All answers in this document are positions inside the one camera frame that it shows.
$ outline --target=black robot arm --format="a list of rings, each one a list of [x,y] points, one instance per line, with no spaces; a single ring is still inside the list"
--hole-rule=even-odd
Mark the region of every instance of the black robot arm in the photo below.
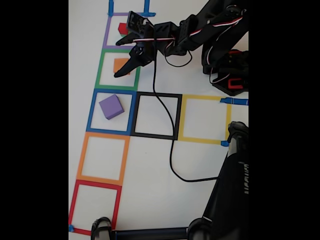
[[[191,14],[176,26],[173,22],[153,25],[147,18],[130,12],[126,27],[130,33],[116,45],[136,43],[130,51],[129,61],[114,74],[122,77],[139,66],[145,66],[154,59],[154,41],[157,49],[165,56],[184,56],[188,51],[202,47],[201,64],[204,74],[218,73],[231,78],[241,77],[242,88],[212,84],[228,89],[231,96],[249,89],[249,51],[232,51],[232,47],[249,30],[249,11],[246,0],[209,0],[197,14]]]

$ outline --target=blue square outline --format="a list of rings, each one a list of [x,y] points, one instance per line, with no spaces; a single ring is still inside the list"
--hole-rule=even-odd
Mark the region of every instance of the blue square outline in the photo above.
[[[128,119],[128,125],[126,126],[126,131],[91,128],[91,122],[92,122],[92,117],[93,117],[94,110],[95,110],[97,93],[132,95],[131,105],[130,105],[130,112],[129,112],[129,119]],[[94,91],[93,91],[93,96],[92,96],[92,101],[91,101],[91,106],[90,106],[90,112],[89,112],[89,118],[88,118],[88,122],[87,122],[87,125],[86,125],[86,131],[87,132],[93,132],[93,133],[118,134],[118,135],[130,136],[131,127],[132,127],[132,121],[133,121],[133,117],[134,117],[136,97],[137,97],[137,92],[136,91],[95,88]]]

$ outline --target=red cube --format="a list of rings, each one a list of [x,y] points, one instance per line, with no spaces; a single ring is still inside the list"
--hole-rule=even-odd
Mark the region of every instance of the red cube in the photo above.
[[[126,28],[126,23],[120,23],[119,24],[119,27],[118,27],[118,31],[121,35],[128,35],[129,31],[128,29]]]

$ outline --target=black square outline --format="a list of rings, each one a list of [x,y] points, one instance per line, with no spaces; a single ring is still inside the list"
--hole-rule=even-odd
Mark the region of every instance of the black square outline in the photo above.
[[[177,106],[176,106],[176,116],[175,116],[175,124],[174,124],[173,136],[135,132],[136,131],[138,110],[139,110],[139,103],[140,103],[140,96],[153,96],[153,97],[156,96],[153,92],[145,92],[145,91],[137,91],[136,92],[136,99],[135,99],[135,106],[134,106],[134,110],[133,110],[133,120],[132,120],[130,136],[153,138],[153,139],[168,139],[168,140],[174,139],[174,140],[178,140],[179,125],[180,125],[180,115],[181,115],[181,105],[182,105],[182,94],[159,93],[159,92],[157,92],[156,94],[159,97],[177,98],[178,99]]]

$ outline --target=purple square outline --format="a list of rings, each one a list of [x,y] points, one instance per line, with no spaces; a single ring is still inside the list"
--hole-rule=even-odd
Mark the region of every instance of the purple square outline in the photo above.
[[[114,12],[113,16],[128,16],[128,12]],[[108,21],[106,23],[106,30],[104,34],[104,39],[103,39],[103,45],[102,49],[125,49],[125,50],[131,50],[134,46],[115,46],[115,45],[107,45],[108,41],[108,35],[109,35],[109,30],[110,30],[110,25],[111,25],[111,18],[112,16],[108,17]]]

